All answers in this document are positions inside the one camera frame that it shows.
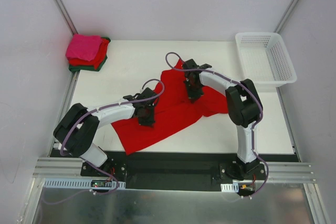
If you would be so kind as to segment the red t shirt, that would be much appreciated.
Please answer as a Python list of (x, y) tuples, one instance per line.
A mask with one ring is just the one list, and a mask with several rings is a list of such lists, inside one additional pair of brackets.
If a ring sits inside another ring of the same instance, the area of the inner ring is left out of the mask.
[(141, 126), (136, 118), (111, 124), (126, 154), (156, 144), (196, 123), (203, 116), (228, 113), (226, 97), (210, 87), (204, 87), (204, 95), (192, 103), (188, 99), (184, 80), (184, 73), (180, 71), (171, 69), (161, 73), (165, 90), (154, 109), (153, 126)]
[(93, 60), (85, 61), (82, 59), (70, 59), (69, 65), (74, 67), (93, 67), (94, 70), (97, 70), (100, 65), (107, 59), (107, 49), (108, 44), (110, 43), (110, 38), (102, 37), (102, 42), (99, 46), (98, 52)]

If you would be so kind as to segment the white plastic basket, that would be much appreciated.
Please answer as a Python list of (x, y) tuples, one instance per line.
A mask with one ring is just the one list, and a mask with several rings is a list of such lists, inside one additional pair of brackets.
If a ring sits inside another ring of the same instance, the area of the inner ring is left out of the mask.
[(288, 50), (278, 33), (237, 33), (235, 41), (243, 76), (252, 80), (258, 91), (272, 92), (297, 81)]

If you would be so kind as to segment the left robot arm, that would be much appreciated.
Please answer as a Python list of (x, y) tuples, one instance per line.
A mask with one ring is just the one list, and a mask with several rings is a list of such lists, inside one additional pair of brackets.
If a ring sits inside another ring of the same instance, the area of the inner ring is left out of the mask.
[(64, 145), (64, 149), (71, 156), (84, 159), (93, 165), (93, 170), (99, 176), (105, 176), (111, 171), (111, 161), (107, 154), (93, 143), (97, 130), (105, 125), (131, 118), (137, 118), (142, 126), (153, 125), (155, 101), (158, 97), (153, 90), (145, 88), (142, 93), (126, 95), (118, 103), (96, 109), (76, 103), (58, 123), (53, 136)]

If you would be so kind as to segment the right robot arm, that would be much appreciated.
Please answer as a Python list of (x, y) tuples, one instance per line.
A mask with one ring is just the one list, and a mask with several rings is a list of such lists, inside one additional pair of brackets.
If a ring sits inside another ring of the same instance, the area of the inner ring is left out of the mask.
[(238, 151), (236, 162), (225, 168), (231, 179), (248, 179), (259, 165), (255, 150), (254, 130), (262, 119), (263, 108), (254, 83), (250, 79), (238, 82), (215, 71), (211, 65), (197, 65), (193, 59), (182, 63), (189, 100), (194, 103), (210, 87), (226, 97), (228, 115), (237, 126)]

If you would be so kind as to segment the folded red t shirt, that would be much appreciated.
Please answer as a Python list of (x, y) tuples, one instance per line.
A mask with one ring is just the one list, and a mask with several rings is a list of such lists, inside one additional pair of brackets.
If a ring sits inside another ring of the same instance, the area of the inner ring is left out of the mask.
[(110, 43), (110, 38), (102, 37), (102, 42), (99, 46), (98, 52), (93, 60), (85, 61), (82, 59), (70, 59), (69, 65), (74, 67), (93, 67), (94, 70), (97, 70), (100, 65), (107, 59), (107, 49), (108, 44)]

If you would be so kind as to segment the folded green t shirt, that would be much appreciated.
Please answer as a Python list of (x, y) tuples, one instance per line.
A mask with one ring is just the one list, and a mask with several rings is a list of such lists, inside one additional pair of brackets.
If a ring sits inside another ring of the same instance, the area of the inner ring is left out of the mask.
[(79, 70), (87, 70), (87, 71), (100, 71), (102, 66), (105, 64), (106, 60), (100, 65), (100, 67), (97, 69), (97, 70), (94, 70), (93, 67), (84, 67), (84, 66), (81, 66), (81, 67), (74, 67), (74, 66), (70, 66), (69, 65), (69, 70), (71, 72), (77, 72)]

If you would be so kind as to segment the folded pink t shirt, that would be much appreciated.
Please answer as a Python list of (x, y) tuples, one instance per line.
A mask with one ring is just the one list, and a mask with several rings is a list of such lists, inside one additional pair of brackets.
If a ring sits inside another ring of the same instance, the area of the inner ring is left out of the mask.
[(73, 35), (66, 50), (66, 58), (91, 61), (95, 58), (102, 43), (100, 36)]

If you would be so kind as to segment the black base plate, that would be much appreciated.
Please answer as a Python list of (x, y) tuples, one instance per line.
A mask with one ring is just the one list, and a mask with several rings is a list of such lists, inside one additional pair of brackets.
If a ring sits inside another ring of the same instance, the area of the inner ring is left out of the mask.
[(263, 182), (266, 170), (258, 164), (247, 174), (235, 154), (108, 151), (106, 172), (127, 189), (220, 191), (222, 184), (242, 180)]

